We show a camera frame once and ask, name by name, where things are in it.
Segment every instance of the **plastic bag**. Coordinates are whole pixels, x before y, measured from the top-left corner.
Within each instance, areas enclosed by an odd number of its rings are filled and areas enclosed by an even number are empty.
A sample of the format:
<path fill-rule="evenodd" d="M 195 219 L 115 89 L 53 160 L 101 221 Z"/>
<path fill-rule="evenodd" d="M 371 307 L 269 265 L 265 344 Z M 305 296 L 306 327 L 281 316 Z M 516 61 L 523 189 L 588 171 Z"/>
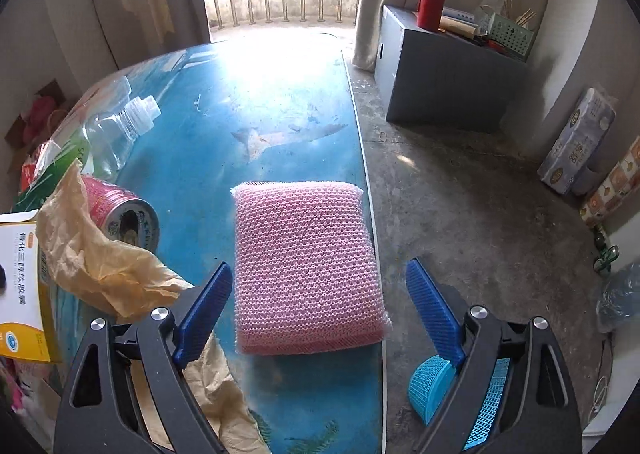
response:
<path fill-rule="evenodd" d="M 601 333 L 609 333 L 628 320 L 640 320 L 640 263 L 633 262 L 609 277 L 596 313 Z"/>
<path fill-rule="evenodd" d="M 131 86 L 126 76 L 110 77 L 98 84 L 99 87 L 94 86 L 84 94 L 51 136 L 54 145 L 47 146 L 42 156 L 42 163 L 48 165 L 36 170 L 33 182 L 18 197 L 13 212 L 39 209 L 75 158 L 87 164 L 90 143 L 82 132 L 82 124 L 90 114 L 109 108 L 116 110 L 129 101 Z"/>
<path fill-rule="evenodd" d="M 506 0 L 482 0 L 480 2 L 480 5 L 474 11 L 474 15 L 481 33 L 488 33 L 489 22 L 494 12 L 497 15 L 502 15 L 505 2 Z"/>

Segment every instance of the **plastic basket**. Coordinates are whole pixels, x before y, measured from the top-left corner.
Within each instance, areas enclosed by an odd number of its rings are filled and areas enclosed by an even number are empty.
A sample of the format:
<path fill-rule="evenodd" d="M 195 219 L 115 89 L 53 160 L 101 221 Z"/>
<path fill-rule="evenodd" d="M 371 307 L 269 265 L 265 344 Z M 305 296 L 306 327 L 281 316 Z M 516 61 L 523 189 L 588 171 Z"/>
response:
<path fill-rule="evenodd" d="M 482 408 L 463 450 L 484 442 L 489 436 L 500 406 L 509 363 L 508 358 L 496 360 Z M 415 370 L 409 381 L 409 401 L 425 424 L 428 424 L 435 414 L 455 376 L 456 370 L 451 363 L 438 355 L 428 358 Z"/>
<path fill-rule="evenodd" d="M 527 56 L 533 32 L 501 15 L 493 14 L 489 21 L 489 39 L 495 40 L 522 58 Z"/>

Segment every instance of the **metal screw head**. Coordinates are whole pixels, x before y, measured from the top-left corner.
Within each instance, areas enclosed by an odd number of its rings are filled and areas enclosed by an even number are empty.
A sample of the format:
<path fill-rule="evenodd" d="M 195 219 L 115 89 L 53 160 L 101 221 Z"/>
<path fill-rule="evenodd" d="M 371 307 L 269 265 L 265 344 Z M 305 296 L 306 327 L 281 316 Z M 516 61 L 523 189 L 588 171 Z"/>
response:
<path fill-rule="evenodd" d="M 471 316 L 476 319 L 483 319 L 488 315 L 488 312 L 482 306 L 473 306 L 471 310 L 469 310 Z"/>
<path fill-rule="evenodd" d="M 91 321 L 91 329 L 94 331 L 98 331 L 98 329 L 104 328 L 106 322 L 104 319 L 94 319 Z"/>
<path fill-rule="evenodd" d="M 153 320 L 164 320 L 167 315 L 169 315 L 169 310 L 167 308 L 156 308 L 151 312 L 151 318 Z"/>
<path fill-rule="evenodd" d="M 536 317 L 533 319 L 533 325 L 538 329 L 547 329 L 549 327 L 549 322 L 547 322 L 544 317 Z"/>

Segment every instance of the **gray box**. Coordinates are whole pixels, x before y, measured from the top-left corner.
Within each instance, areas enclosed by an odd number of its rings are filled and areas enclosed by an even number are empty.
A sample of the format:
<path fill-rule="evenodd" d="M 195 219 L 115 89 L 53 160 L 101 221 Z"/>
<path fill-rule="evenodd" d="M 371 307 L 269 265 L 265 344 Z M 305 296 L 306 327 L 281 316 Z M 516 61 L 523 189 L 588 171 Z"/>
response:
<path fill-rule="evenodd" d="M 496 131 L 526 64 L 415 22 L 413 12 L 383 7 L 374 78 L 386 119 Z"/>

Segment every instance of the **blue table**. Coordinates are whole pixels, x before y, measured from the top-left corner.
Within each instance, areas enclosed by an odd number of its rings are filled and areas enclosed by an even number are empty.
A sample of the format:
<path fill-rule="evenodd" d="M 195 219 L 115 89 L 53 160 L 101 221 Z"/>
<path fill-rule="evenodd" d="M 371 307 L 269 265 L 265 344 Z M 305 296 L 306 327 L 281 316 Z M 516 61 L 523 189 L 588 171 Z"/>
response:
<path fill-rule="evenodd" d="M 234 204 L 243 181 L 338 180 L 369 193 L 350 80 L 327 34 L 244 38 L 164 55 L 127 71 L 132 97 L 162 115 L 134 147 L 119 185 L 160 219 L 157 255 L 185 280 L 234 264 Z M 319 355 L 235 349 L 234 301 L 215 328 L 232 374 L 274 454 L 382 450 L 381 344 Z"/>

